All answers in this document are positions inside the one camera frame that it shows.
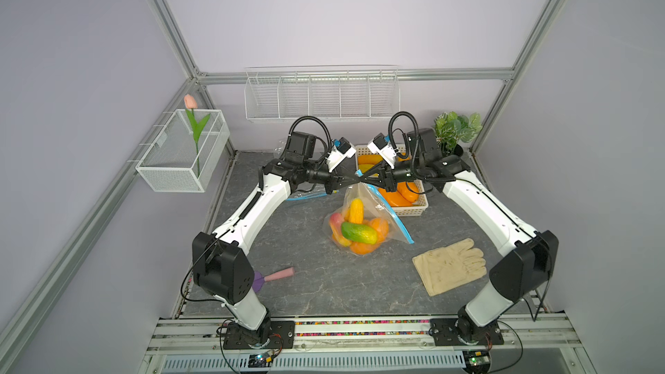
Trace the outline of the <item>small yellow mango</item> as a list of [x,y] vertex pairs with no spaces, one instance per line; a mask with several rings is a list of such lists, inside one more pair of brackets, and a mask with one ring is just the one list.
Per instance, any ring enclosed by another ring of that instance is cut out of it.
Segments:
[[372,167],[373,167],[373,164],[360,164],[360,165],[358,166],[358,169],[359,169],[362,173],[366,173],[367,171],[369,171],[370,169],[372,169]]

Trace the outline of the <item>orange wrinkled small mango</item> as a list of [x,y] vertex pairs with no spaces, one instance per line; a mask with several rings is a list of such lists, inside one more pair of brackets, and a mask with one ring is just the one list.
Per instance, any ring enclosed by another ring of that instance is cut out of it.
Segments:
[[365,154],[358,156],[358,164],[378,164],[383,158],[379,154]]

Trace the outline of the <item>orange mango top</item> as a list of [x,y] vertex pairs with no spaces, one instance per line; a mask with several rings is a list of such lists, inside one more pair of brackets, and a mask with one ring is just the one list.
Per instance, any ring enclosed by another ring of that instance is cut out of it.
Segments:
[[379,189],[379,193],[391,207],[406,208],[413,204],[413,202],[410,202],[399,192],[387,192],[386,190]]

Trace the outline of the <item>red yellow mango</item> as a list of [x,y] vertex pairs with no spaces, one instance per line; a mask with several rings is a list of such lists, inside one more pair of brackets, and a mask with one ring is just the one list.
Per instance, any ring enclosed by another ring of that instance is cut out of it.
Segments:
[[332,230],[332,240],[339,245],[339,247],[348,248],[351,246],[352,242],[342,235],[341,224],[344,223],[344,221],[344,216],[339,212],[336,212],[330,216],[328,223]]

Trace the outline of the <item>large orange mango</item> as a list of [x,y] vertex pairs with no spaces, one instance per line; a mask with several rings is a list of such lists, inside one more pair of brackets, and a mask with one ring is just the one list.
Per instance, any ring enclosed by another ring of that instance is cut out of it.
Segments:
[[359,256],[368,255],[378,249],[386,241],[390,230],[389,223],[382,218],[374,218],[363,224],[348,223],[346,228],[345,235],[348,235],[352,242],[350,249]]

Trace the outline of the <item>clear zip-top bag blue zipper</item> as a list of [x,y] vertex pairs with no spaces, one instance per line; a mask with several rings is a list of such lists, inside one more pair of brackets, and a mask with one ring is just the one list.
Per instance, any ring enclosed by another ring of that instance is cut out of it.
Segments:
[[339,247],[333,239],[332,239],[332,230],[329,226],[328,220],[330,216],[336,212],[339,212],[342,216],[344,216],[345,222],[347,222],[347,212],[349,209],[349,206],[351,204],[351,201],[355,198],[360,198],[363,201],[364,204],[364,223],[367,223],[374,218],[382,218],[386,220],[389,223],[390,230],[387,236],[387,239],[385,242],[383,242],[382,245],[384,245],[386,242],[389,241],[396,241],[396,242],[403,242],[406,244],[413,244],[413,236],[410,234],[410,232],[407,230],[406,225],[404,224],[402,217],[398,216],[396,212],[389,206],[388,202],[384,200],[384,198],[380,195],[380,193],[370,187],[369,185],[365,184],[354,184],[353,188],[350,190],[347,190],[345,192],[344,200],[339,209],[336,211],[328,214],[324,220],[323,220],[323,225],[322,225],[322,231],[323,234],[329,238],[329,240],[338,248],[344,249],[352,254],[354,254],[350,247],[348,248],[343,248]]

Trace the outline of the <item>green mango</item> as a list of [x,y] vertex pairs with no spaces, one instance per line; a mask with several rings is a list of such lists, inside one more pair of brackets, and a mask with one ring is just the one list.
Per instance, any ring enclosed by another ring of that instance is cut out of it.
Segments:
[[351,242],[374,245],[379,241],[379,233],[365,224],[344,222],[341,224],[341,232]]

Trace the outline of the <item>spare clear zip-top bag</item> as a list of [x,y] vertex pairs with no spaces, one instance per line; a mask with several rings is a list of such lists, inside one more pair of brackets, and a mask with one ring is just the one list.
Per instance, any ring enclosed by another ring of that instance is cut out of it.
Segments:
[[[286,148],[286,142],[287,140],[279,141],[279,144],[274,150],[275,159],[280,159],[282,153]],[[287,201],[288,202],[305,201],[326,196],[327,193],[323,185],[316,185],[316,186],[313,185],[310,189],[307,189],[305,187],[302,188],[298,187],[294,192],[291,192],[291,195],[289,196]]]

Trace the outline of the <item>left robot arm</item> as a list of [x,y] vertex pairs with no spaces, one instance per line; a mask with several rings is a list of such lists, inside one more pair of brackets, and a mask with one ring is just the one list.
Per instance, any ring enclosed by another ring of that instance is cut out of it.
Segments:
[[192,242],[194,283],[225,305],[238,325],[258,332],[268,324],[268,309],[253,289],[255,278],[248,254],[268,219],[302,184],[322,185],[332,193],[350,178],[338,166],[356,154],[356,148],[341,138],[327,144],[320,159],[313,157],[317,138],[292,132],[277,159],[258,171],[258,183],[251,194],[211,234],[200,233]]

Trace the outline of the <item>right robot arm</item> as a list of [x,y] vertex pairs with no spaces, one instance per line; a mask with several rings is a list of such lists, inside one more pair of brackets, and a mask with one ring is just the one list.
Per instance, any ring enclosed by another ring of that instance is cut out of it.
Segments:
[[493,242],[502,259],[489,271],[487,285],[458,313],[456,330],[465,343],[492,332],[498,319],[526,294],[548,287],[559,240],[518,218],[499,201],[455,153],[444,154],[431,128],[405,135],[399,152],[390,135],[377,135],[367,146],[381,160],[363,176],[374,189],[395,190],[419,180],[455,202]]

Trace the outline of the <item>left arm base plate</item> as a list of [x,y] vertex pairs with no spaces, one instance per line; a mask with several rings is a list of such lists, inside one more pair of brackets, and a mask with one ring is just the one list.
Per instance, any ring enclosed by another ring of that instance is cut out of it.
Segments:
[[270,320],[257,331],[251,331],[238,323],[230,322],[223,335],[223,349],[292,349],[295,340],[293,320]]

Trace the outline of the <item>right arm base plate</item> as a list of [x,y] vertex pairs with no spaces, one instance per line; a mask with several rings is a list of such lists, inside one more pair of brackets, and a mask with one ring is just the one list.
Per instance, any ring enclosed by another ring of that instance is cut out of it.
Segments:
[[497,321],[478,327],[466,318],[434,318],[428,330],[435,346],[501,346],[502,330]]

